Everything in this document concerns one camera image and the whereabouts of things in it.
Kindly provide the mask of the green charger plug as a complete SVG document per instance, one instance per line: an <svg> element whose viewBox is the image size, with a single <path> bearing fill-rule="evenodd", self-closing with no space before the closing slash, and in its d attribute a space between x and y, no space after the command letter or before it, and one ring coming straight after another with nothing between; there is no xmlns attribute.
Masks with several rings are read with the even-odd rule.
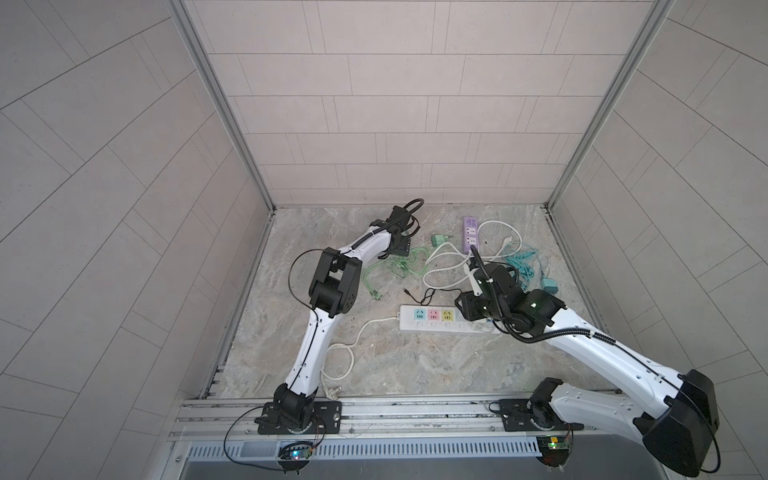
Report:
<svg viewBox="0 0 768 480"><path fill-rule="evenodd" d="M438 248L450 239L449 235L445 234L432 234L430 237L431 245L433 248Z"/></svg>

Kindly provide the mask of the white charger with white cable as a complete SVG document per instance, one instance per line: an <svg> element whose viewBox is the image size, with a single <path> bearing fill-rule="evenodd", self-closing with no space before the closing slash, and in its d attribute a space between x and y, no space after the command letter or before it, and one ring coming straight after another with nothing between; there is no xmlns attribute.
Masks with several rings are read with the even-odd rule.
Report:
<svg viewBox="0 0 768 480"><path fill-rule="evenodd" d="M470 283L473 294L478 297L482 294L482 289L475 278L475 273L478 271L476 267L472 267L469 263L463 265L463 271L466 275L467 281Z"/></svg>

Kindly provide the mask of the white multicolour power strip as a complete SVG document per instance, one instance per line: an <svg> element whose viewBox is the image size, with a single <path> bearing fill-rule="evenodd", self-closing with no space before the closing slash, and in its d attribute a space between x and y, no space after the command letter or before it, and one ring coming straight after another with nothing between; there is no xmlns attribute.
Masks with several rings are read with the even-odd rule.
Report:
<svg viewBox="0 0 768 480"><path fill-rule="evenodd" d="M487 320L470 322L455 307L402 305L398 313L402 331L425 333L499 334Z"/></svg>

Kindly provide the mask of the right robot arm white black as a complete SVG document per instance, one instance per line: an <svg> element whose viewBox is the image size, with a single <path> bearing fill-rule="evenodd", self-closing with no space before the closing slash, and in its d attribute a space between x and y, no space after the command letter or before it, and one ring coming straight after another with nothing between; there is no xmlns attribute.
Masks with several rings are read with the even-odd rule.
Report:
<svg viewBox="0 0 768 480"><path fill-rule="evenodd" d="M706 456L719 449L719 413L710 378L695 369L680 373L639 354L544 290L524 291L511 265L474 257L464 269L472 288L461 292L455 305L467 320L489 320L500 333L524 344L554 346L619 390L592 392L547 377L524 408L535 427L595 427L643 445L680 475L694 478L704 472Z"/></svg>

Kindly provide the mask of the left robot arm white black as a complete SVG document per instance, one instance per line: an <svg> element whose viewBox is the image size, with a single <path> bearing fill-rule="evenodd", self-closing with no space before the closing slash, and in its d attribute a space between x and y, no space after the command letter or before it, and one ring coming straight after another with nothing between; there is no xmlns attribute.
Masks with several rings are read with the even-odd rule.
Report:
<svg viewBox="0 0 768 480"><path fill-rule="evenodd" d="M332 339L349 313L369 303L363 270L405 254L422 204L278 211L217 377L218 396L265 399L271 433L314 425Z"/></svg>

